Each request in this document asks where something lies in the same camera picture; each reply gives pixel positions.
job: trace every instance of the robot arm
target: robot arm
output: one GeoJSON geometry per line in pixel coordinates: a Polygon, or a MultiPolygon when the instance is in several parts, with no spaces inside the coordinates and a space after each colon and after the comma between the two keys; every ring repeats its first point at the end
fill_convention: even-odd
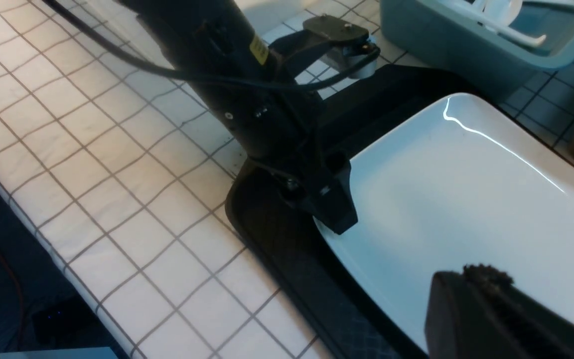
{"type": "MultiPolygon", "coordinates": [[[[55,8],[54,0],[45,1],[55,8]]],[[[318,59],[342,71],[380,52],[368,30],[332,16],[311,18],[304,30],[267,47],[233,0],[116,1],[137,13],[182,71],[295,86],[294,78],[318,59]]],[[[370,76],[375,66],[351,77],[370,76]]],[[[325,102],[316,92],[189,83],[249,158],[276,179],[287,203],[337,233],[357,223],[349,159],[321,149],[317,118],[325,102]]]]}

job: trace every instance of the blue plastic bin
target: blue plastic bin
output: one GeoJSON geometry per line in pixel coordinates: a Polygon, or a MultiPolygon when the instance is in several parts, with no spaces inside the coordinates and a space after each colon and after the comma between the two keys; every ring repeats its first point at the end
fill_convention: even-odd
{"type": "Polygon", "coordinates": [[[538,71],[556,71],[574,60],[574,12],[524,4],[511,27],[547,35],[540,48],[516,45],[464,18],[438,0],[380,0],[382,32],[430,66],[466,78],[503,101],[538,71]]]}

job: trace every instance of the black tray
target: black tray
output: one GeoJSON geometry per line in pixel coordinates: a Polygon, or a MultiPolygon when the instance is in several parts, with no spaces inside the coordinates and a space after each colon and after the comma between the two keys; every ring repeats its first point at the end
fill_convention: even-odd
{"type": "MultiPolygon", "coordinates": [[[[323,148],[353,157],[413,114],[453,93],[480,94],[442,70],[387,65],[326,100],[323,148]]],[[[360,288],[320,236],[312,217],[281,200],[275,181],[247,161],[226,213],[337,358],[426,358],[360,288]]]]}

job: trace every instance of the black object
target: black object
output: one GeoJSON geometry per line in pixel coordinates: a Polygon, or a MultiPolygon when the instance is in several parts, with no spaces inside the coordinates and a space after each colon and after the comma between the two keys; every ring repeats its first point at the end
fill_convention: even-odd
{"type": "MultiPolygon", "coordinates": [[[[44,2],[98,43],[116,50],[55,0],[44,2]]],[[[177,69],[154,73],[175,77],[183,71],[263,84],[232,88],[220,80],[190,82],[250,160],[272,175],[285,202],[313,214],[337,233],[358,221],[349,191],[348,158],[343,152],[321,150],[317,122],[324,111],[321,97],[315,92],[276,89],[302,91],[333,84],[301,86],[294,79],[321,57],[343,73],[334,76],[335,82],[371,75],[373,71],[364,66],[375,68],[380,49],[369,41],[368,30],[333,16],[318,16],[307,20],[303,30],[267,47],[234,0],[116,2],[137,13],[137,20],[177,69]]]]}
{"type": "Polygon", "coordinates": [[[96,316],[80,296],[73,296],[32,315],[34,336],[42,345],[73,334],[96,321],[96,316]]]}
{"type": "Polygon", "coordinates": [[[431,359],[574,359],[574,325],[490,266],[433,276],[425,334],[431,359]]]}
{"type": "MultiPolygon", "coordinates": [[[[350,158],[433,102],[476,90],[452,73],[387,65],[326,100],[319,118],[324,153],[350,158]]],[[[248,161],[227,215],[338,358],[426,358],[344,269],[312,217],[281,200],[273,179],[248,161]]]]}

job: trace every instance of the red cable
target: red cable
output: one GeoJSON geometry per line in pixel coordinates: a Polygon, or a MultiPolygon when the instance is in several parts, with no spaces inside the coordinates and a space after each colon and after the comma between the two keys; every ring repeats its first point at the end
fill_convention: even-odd
{"type": "Polygon", "coordinates": [[[19,281],[16,279],[16,276],[14,275],[13,271],[10,269],[9,265],[7,264],[6,259],[2,256],[2,254],[0,253],[0,263],[3,266],[4,270],[6,270],[8,276],[10,277],[10,279],[13,281],[14,283],[14,288],[16,289],[16,295],[19,297],[19,332],[17,334],[17,340],[16,340],[16,350],[19,351],[21,348],[21,341],[23,339],[23,318],[24,318],[24,314],[23,314],[23,292],[21,291],[21,285],[19,284],[19,281]]]}

